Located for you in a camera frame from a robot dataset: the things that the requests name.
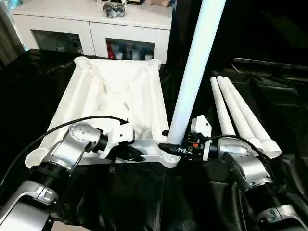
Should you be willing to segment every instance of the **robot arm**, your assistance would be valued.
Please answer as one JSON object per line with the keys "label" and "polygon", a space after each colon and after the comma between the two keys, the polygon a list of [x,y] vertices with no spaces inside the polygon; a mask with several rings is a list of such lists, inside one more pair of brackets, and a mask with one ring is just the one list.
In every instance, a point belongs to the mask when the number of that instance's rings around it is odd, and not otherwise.
{"label": "robot arm", "polygon": [[64,138],[56,143],[34,171],[0,211],[0,231],[49,231],[53,221],[46,208],[57,203],[69,177],[84,152],[98,152],[107,156],[122,142],[133,141],[130,123],[107,133],[79,122],[71,125]]}
{"label": "robot arm", "polygon": [[211,127],[204,116],[192,120],[191,132],[184,144],[160,143],[159,147],[173,155],[192,161],[216,158],[225,164],[252,208],[261,230],[308,231],[285,195],[276,187],[257,153],[245,142],[220,138],[214,145],[208,137]]}

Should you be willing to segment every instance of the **white frame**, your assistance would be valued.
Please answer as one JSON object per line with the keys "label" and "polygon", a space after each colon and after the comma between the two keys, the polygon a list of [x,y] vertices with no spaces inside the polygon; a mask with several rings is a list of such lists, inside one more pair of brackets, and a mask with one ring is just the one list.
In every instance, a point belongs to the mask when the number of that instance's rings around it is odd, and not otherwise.
{"label": "white frame", "polygon": [[32,30],[78,34],[83,53],[95,55],[89,22],[70,19],[13,15],[17,28],[28,48],[39,49]]}
{"label": "white frame", "polygon": [[166,64],[169,30],[92,22],[90,29],[97,56],[108,58],[106,38],[149,42],[155,44],[154,58]]}

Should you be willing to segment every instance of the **table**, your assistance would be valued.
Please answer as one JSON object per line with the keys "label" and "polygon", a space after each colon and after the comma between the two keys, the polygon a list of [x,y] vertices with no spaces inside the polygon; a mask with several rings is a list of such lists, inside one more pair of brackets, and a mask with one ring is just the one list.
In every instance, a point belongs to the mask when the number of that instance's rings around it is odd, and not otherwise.
{"label": "table", "polygon": [[[30,50],[0,72],[2,80],[3,175],[13,158],[43,133],[74,71],[75,55]],[[160,73],[171,122],[183,67]],[[272,163],[279,184],[304,220],[308,220],[308,88],[275,78],[224,73],[261,120],[283,155]],[[220,134],[206,70],[192,116],[204,114]],[[79,166],[56,211],[66,224],[90,230],[252,230],[236,185],[217,161],[185,163],[174,169],[160,164]],[[23,160],[15,166],[2,205],[27,177]]]}

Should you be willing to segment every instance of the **red object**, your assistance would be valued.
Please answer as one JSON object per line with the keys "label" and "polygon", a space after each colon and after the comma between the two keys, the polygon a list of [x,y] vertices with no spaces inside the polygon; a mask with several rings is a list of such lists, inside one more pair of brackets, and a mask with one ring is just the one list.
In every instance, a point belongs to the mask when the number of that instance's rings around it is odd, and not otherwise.
{"label": "red object", "polygon": [[113,53],[113,51],[111,49],[111,43],[110,42],[107,42],[107,51],[108,51],[108,59],[114,59],[115,54]]}

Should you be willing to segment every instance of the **glass cabinet door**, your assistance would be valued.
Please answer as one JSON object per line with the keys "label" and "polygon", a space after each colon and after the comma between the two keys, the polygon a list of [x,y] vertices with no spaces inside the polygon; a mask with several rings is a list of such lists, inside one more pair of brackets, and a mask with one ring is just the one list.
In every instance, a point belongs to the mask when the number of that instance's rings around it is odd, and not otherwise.
{"label": "glass cabinet door", "polygon": [[32,30],[33,36],[42,50],[83,54],[78,34]]}
{"label": "glass cabinet door", "polygon": [[155,43],[105,39],[108,58],[119,60],[150,60],[154,58]]}

